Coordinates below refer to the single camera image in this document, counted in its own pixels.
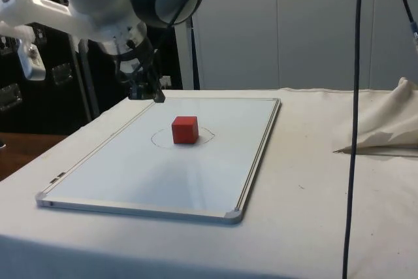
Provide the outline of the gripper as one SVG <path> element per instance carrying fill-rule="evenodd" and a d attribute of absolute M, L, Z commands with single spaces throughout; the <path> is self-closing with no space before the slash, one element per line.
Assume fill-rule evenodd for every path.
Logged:
<path fill-rule="evenodd" d="M 135 48 L 114 57 L 115 77 L 123 86 L 129 86 L 130 100 L 153 100 L 164 103 L 165 95 L 160 83 L 160 71 L 156 65 L 159 50 Z"/>

